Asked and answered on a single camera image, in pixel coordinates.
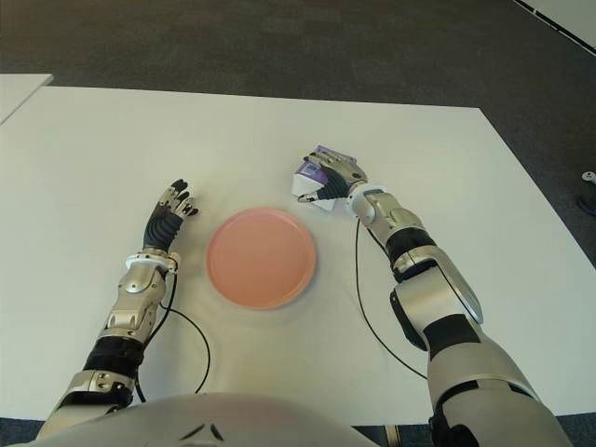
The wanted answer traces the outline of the robot left hand black silver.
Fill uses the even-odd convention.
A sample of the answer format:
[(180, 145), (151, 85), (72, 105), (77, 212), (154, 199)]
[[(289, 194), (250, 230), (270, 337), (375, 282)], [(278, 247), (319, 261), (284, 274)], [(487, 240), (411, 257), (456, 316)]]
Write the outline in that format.
[(169, 252), (184, 220), (198, 214), (188, 183), (184, 179), (175, 181), (160, 196), (148, 219), (142, 249)]

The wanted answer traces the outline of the robot right hand black silver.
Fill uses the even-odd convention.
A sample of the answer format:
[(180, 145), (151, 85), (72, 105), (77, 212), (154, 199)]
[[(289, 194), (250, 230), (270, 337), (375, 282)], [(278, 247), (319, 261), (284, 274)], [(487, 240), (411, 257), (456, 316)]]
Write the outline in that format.
[(368, 181), (365, 172), (350, 156), (322, 150), (305, 156), (304, 162), (313, 164), (322, 171), (327, 182), (315, 192), (298, 196), (300, 203), (347, 198), (355, 185)]

